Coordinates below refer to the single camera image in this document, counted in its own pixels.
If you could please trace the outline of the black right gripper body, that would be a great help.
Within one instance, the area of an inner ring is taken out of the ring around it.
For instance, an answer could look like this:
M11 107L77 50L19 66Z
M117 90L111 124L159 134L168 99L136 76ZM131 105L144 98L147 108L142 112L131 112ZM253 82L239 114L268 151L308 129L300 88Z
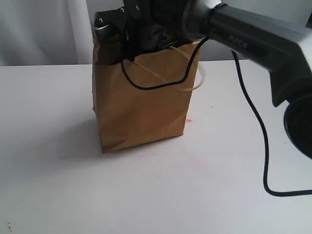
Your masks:
M111 11L111 25L119 34L120 55L115 64L141 54L180 47L179 0L125 0Z

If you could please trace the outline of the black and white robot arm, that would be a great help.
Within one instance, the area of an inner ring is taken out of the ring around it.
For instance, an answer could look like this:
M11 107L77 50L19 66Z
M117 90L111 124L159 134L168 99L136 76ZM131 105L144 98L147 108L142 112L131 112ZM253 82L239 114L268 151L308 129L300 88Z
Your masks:
M272 102L289 103L285 131L293 145L312 155L312 31L231 7L220 0L126 0L127 14L185 38L208 37L267 69Z

